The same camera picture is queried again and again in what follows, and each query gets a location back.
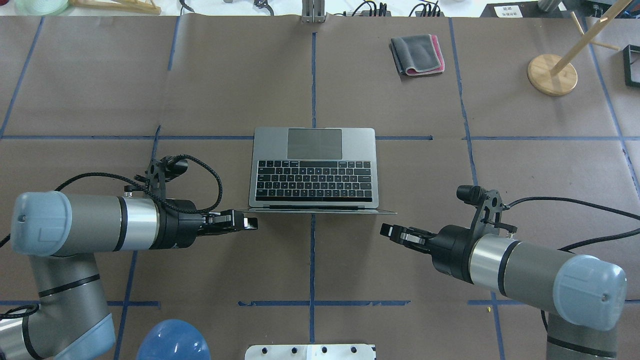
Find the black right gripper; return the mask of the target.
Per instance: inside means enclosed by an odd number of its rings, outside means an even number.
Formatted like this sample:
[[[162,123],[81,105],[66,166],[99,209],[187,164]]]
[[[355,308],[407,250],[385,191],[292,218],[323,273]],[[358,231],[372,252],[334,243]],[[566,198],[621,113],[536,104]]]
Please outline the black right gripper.
[[[470,280],[471,252],[476,242],[470,228],[447,225],[435,234],[421,228],[382,223],[380,235],[431,255],[434,268],[458,280]]]

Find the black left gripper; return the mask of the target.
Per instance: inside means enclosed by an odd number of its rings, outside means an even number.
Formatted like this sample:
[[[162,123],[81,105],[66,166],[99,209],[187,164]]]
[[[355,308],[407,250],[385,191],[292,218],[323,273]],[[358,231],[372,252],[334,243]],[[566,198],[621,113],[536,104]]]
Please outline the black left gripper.
[[[196,237],[217,236],[238,231],[258,230],[257,218],[246,217],[240,210],[183,213],[158,203],[158,249],[189,248]]]

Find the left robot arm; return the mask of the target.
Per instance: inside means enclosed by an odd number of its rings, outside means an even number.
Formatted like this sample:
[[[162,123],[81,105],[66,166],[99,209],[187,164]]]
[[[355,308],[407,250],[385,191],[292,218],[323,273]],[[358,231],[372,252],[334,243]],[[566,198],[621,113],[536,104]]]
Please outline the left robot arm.
[[[23,193],[10,240],[29,257],[39,303],[1,321],[3,360],[93,360],[115,344],[96,253],[189,248],[196,237],[256,230],[238,210],[196,210],[189,200]]]

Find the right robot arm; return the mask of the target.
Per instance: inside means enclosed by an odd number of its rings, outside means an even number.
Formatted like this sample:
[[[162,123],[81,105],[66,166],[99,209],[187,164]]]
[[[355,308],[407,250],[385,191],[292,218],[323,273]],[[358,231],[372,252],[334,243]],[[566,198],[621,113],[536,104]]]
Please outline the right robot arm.
[[[620,266],[496,234],[475,239],[456,225],[434,234],[384,223],[380,233],[430,255],[443,274],[548,312],[547,359],[617,358],[617,324],[627,295]]]

